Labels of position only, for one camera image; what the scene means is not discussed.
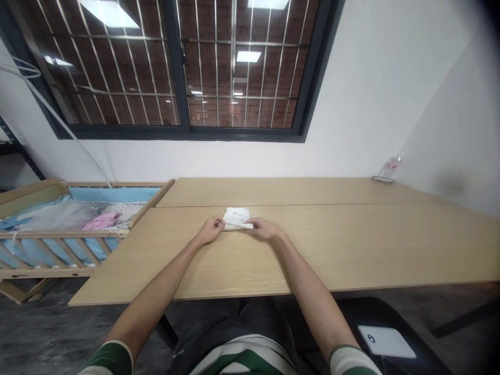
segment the wire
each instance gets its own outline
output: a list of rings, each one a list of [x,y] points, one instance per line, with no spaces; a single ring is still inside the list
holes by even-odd
[[[36,87],[29,81],[30,78],[40,77],[42,75],[42,73],[40,72],[40,70],[36,66],[31,65],[30,63],[28,63],[28,62],[26,62],[24,60],[18,59],[17,57],[10,56],[8,54],[3,54],[3,53],[0,53],[0,55],[8,56],[8,57],[12,58],[15,61],[19,61],[20,63],[26,64],[26,65],[28,65],[28,66],[31,67],[31,68],[26,68],[26,67],[14,66],[14,65],[9,65],[9,64],[0,64],[0,70],[2,70],[4,72],[7,72],[7,73],[11,73],[11,74],[13,74],[13,75],[21,78],[28,85],[28,87],[30,88],[30,90],[36,95],[36,97],[43,103],[43,105],[48,109],[48,111],[61,124],[61,126],[64,128],[64,130],[66,130],[68,132],[68,134],[71,136],[71,138],[73,138],[80,145],[80,147],[82,148],[82,150],[87,154],[87,156],[89,157],[89,159],[94,163],[94,165],[98,168],[98,170],[101,171],[101,173],[104,176],[104,179],[106,180],[106,183],[108,184],[108,187],[110,189],[113,189],[113,186],[111,185],[111,182],[109,182],[110,178],[108,177],[108,175],[104,171],[104,169],[99,165],[99,163],[97,162],[97,160],[94,159],[94,157],[92,156],[92,154],[89,152],[89,150],[87,150],[87,148],[83,145],[83,143],[69,129],[69,127],[60,118],[60,116],[57,114],[57,112],[54,110],[54,108],[52,108],[52,106],[47,102],[47,100],[45,100],[45,98],[43,97],[43,95],[40,94],[40,92],[36,89]],[[33,72],[35,74],[29,75],[29,76],[23,76],[21,73],[19,73],[18,70],[14,71],[14,70],[6,69],[6,68],[14,68],[14,69],[19,69],[19,70],[29,71],[29,72]]]

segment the window frame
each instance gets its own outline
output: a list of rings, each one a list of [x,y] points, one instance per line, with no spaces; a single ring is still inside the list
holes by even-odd
[[[0,0],[0,38],[8,52],[39,68],[28,43],[17,23],[8,0]],[[180,125],[102,125],[67,124],[79,139],[92,140],[174,140],[174,141],[254,141],[304,143],[313,117],[324,72],[339,25],[345,0],[319,0],[315,24],[309,45],[306,65],[299,89],[295,113],[290,129],[269,128],[230,128],[230,127],[193,127],[190,122],[188,93],[182,57],[182,43],[179,38],[175,0],[160,0],[166,18],[166,31],[169,48],[174,89],[176,92],[178,118]],[[31,82],[43,97],[64,119],[47,80],[41,76]],[[58,139],[72,139],[45,106],[35,97],[47,122]]]

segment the blue crib bedding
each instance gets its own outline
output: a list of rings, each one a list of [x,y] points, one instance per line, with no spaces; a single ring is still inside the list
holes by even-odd
[[[155,187],[120,187],[116,189],[99,189],[94,187],[70,187],[70,194],[62,196],[51,202],[42,202],[31,206],[23,211],[20,211],[20,214],[26,214],[33,210],[40,209],[41,207],[54,205],[61,202],[64,202],[69,199],[76,199],[84,202],[107,202],[107,203],[132,203],[132,202],[144,202],[150,200],[159,190],[159,188]],[[94,255],[99,260],[105,260],[106,254],[103,252],[97,240],[94,238],[84,239],[87,246],[94,253]],[[23,260],[27,264],[31,266],[36,266],[35,261],[46,264],[47,266],[53,267],[55,266],[55,262],[43,249],[40,248],[39,244],[35,240],[31,239],[19,239],[22,244],[22,248],[19,246],[14,246],[14,242],[12,239],[9,240],[0,240],[2,244],[6,247],[6,249],[17,256],[19,259]],[[66,254],[66,252],[59,246],[59,244],[52,239],[43,239],[42,240],[52,251],[56,254],[64,263],[68,266],[74,265],[74,262],[71,258]],[[118,240],[116,238],[106,238],[104,239],[109,249],[113,251],[118,246]],[[85,249],[82,249],[80,244],[75,239],[65,239],[68,247],[75,253],[75,255],[87,265],[92,264],[92,260],[86,253]],[[13,260],[8,254],[4,254],[0,252],[0,260],[13,268],[21,268],[21,265]]]

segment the crib slat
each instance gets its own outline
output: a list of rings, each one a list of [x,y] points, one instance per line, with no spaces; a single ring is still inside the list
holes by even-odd
[[[52,260],[54,261],[55,264],[57,264],[60,268],[68,268],[68,265],[66,263],[63,262],[63,260],[61,258],[59,258],[53,251],[52,249],[47,246],[47,244],[45,242],[43,242],[43,240],[40,240],[40,239],[34,239],[36,244],[42,248],[42,250],[48,254]]]
[[[109,249],[108,245],[106,244],[106,241],[104,241],[104,239],[101,239],[101,238],[96,238],[99,246],[101,247],[101,249],[104,251],[104,254],[106,254],[106,257],[110,256],[111,255],[111,250]]]
[[[26,249],[24,248],[24,245],[22,244],[21,240],[19,239],[16,239],[14,241],[14,243],[16,244],[16,246],[18,248],[20,248],[25,254],[26,256],[28,256],[32,261],[33,263],[37,264],[40,268],[43,268],[43,269],[50,269],[50,267],[48,265],[46,265],[45,263],[43,262],[40,262],[38,261],[37,259],[33,258],[32,256],[30,256],[27,252],[26,252]]]
[[[66,254],[71,258],[71,260],[77,265],[78,268],[87,268],[85,264],[75,255],[73,250],[68,246],[68,244],[63,239],[55,239],[57,244],[64,250]]]
[[[90,257],[90,260],[92,261],[93,264],[96,266],[101,265],[101,261],[95,256],[94,252],[89,248],[87,245],[87,242],[85,242],[84,239],[76,239],[78,242],[78,245],[87,253],[87,255]]]
[[[9,258],[11,258],[13,261],[15,261],[16,263],[19,263],[19,265],[21,266],[21,268],[24,268],[24,269],[31,269],[32,268],[28,263],[26,263],[25,261],[23,261],[20,258],[18,258],[16,255],[14,255],[13,253],[11,253],[9,251],[9,249],[7,249],[5,247],[5,245],[3,244],[2,241],[0,241],[0,250],[2,250],[3,253],[7,254],[7,256]]]
[[[11,267],[10,265],[1,260],[0,260],[0,266],[2,266],[3,269],[13,269],[13,267]]]

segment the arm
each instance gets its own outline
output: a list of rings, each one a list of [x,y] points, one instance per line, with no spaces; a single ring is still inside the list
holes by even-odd
[[[329,363],[333,350],[340,345],[359,348],[330,291],[298,252],[288,235],[276,224],[261,218],[252,218],[246,222],[254,225],[253,229],[246,230],[247,233],[277,243],[290,276],[292,291],[327,362]]]
[[[130,349],[135,361],[172,301],[194,256],[204,245],[215,240],[225,225],[219,216],[208,219],[186,247],[134,298],[104,342],[120,340]]]

